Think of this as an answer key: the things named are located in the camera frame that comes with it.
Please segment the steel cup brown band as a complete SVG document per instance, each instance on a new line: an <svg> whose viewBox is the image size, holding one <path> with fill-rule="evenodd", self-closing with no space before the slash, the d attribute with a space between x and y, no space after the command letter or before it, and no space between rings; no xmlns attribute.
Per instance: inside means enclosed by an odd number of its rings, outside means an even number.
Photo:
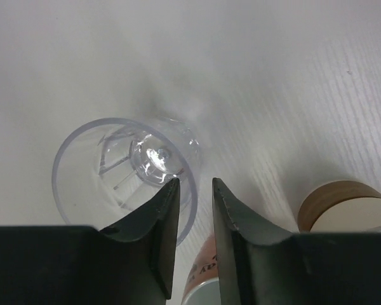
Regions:
<svg viewBox="0 0 381 305"><path fill-rule="evenodd" d="M301 232L381 232L381 193L352 180L324 184L304 199Z"/></svg>

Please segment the orange white ceramic mug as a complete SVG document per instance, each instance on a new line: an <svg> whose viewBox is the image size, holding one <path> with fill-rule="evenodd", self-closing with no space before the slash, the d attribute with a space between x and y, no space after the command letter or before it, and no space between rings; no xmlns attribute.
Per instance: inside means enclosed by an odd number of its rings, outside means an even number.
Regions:
<svg viewBox="0 0 381 305"><path fill-rule="evenodd" d="M190 269L182 297L182 304L221 304L217 250L215 235L213 233L203 243Z"/></svg>

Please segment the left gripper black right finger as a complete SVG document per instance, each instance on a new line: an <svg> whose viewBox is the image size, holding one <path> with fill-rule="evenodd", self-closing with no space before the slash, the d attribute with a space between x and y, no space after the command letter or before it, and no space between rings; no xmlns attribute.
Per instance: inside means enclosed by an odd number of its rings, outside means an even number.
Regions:
<svg viewBox="0 0 381 305"><path fill-rule="evenodd" d="M292 233L212 193L223 304L381 304L381 233Z"/></svg>

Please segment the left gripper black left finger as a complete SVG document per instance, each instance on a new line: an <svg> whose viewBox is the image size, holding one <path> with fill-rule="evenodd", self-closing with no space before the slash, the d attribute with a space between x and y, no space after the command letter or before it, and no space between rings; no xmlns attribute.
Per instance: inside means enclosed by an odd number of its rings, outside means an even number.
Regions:
<svg viewBox="0 0 381 305"><path fill-rule="evenodd" d="M121 220L0 226L0 304L164 304L171 298L180 183Z"/></svg>

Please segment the clear plastic cup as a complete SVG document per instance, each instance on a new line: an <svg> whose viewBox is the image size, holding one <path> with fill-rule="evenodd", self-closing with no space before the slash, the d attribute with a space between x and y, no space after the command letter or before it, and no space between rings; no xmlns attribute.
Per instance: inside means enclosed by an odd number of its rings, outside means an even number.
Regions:
<svg viewBox="0 0 381 305"><path fill-rule="evenodd" d="M68 225L103 229L180 182L177 243L197 213L201 148L192 130L167 118L102 118L73 131L51 173L53 197Z"/></svg>

